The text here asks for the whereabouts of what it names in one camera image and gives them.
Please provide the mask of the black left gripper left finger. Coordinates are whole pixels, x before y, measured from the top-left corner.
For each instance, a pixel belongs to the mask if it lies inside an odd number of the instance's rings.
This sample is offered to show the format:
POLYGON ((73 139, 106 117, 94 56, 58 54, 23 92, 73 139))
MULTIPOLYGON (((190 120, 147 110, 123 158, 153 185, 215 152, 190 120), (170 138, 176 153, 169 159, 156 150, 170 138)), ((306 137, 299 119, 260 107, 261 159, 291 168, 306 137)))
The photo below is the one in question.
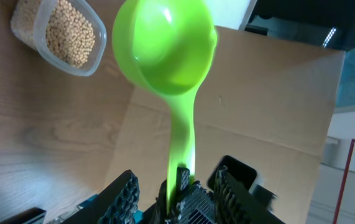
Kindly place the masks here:
POLYGON ((89 205, 64 224, 123 224, 135 223, 140 189, 138 178, 131 170, 124 171, 109 184, 89 205))

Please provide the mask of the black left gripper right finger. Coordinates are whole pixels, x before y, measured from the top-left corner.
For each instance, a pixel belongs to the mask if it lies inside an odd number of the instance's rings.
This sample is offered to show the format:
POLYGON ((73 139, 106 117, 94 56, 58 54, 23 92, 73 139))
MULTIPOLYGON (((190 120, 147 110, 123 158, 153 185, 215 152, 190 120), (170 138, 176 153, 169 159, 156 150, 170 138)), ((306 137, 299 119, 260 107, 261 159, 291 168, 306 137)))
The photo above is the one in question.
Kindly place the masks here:
POLYGON ((216 223, 283 224, 229 173, 226 166, 216 170, 213 197, 216 223))

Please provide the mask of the green plastic measuring scoop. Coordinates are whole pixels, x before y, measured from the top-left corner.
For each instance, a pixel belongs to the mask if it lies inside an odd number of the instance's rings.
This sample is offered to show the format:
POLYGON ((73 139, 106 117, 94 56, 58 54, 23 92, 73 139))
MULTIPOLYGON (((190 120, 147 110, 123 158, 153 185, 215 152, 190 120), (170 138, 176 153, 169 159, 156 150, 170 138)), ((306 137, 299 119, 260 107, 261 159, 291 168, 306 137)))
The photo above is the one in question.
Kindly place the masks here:
POLYGON ((165 212, 177 199, 177 170, 195 174, 195 99, 211 70, 218 34, 203 0, 128 0, 113 24, 123 75, 162 99, 171 115, 165 212))

